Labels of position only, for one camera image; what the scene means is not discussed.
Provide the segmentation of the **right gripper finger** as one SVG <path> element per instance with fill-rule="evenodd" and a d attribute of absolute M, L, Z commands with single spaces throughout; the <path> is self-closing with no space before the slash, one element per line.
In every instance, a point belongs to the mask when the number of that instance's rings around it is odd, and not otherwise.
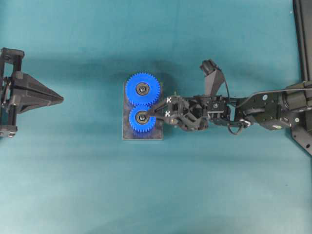
<path fill-rule="evenodd" d="M 148 110 L 148 116 L 171 116 L 177 114 L 181 96 L 169 96 L 163 101 L 153 105 Z"/>
<path fill-rule="evenodd" d="M 177 124 L 177 119 L 174 118 L 174 114 L 172 111 L 165 111 L 162 112 L 155 112 L 152 114 L 152 116 L 156 117 L 156 119 L 162 120 L 166 124 Z"/>

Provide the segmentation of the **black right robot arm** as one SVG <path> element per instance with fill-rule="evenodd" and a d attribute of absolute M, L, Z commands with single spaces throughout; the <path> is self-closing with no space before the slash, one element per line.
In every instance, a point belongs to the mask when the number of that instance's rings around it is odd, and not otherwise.
<path fill-rule="evenodd" d="M 312 109 L 312 83 L 304 81 L 281 90 L 256 92 L 246 98 L 222 95 L 169 96 L 147 114 L 184 131 L 201 131 L 211 122 L 238 135 L 254 123 L 270 131 L 291 128 L 301 113 Z"/>

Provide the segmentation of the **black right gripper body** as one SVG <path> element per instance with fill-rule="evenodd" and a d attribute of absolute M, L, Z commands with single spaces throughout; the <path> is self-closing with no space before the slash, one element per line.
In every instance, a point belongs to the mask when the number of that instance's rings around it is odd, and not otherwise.
<path fill-rule="evenodd" d="M 170 97 L 170 124 L 184 131 L 201 131 L 208 122 L 227 126 L 231 110 L 223 96 Z"/>

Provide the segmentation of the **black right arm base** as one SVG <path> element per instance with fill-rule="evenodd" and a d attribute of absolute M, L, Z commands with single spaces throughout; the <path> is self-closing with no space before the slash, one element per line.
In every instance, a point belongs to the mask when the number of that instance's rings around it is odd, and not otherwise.
<path fill-rule="evenodd" d="M 312 2 L 294 0 L 293 12 L 296 25 L 297 42 L 300 55 L 302 88 L 312 87 Z M 306 107 L 298 114 L 299 122 L 292 127 L 292 138 L 309 155 L 312 154 L 312 91 L 302 90 L 297 93 Z"/>

